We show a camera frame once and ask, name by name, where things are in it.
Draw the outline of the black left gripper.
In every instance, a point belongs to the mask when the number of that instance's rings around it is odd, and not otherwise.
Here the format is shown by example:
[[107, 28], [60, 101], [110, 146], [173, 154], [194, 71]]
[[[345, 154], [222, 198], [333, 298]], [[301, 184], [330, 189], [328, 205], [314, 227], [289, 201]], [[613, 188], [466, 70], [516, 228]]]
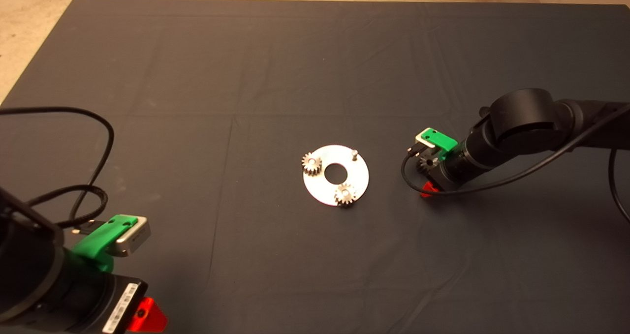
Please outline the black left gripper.
[[153, 298], [144, 297], [147, 289], [148, 283], [132, 276], [99, 272], [80, 278], [63, 297], [62, 332], [164, 332], [168, 319]]

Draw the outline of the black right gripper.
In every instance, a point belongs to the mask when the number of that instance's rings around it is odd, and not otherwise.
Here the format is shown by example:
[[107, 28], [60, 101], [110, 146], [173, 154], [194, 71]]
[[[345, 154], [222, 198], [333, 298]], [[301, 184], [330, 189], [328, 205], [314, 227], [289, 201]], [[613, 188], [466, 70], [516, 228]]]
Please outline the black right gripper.
[[430, 182], [425, 182], [419, 193], [430, 198], [439, 191], [455, 191], [473, 177], [474, 164], [463, 153], [451, 154], [428, 173]]

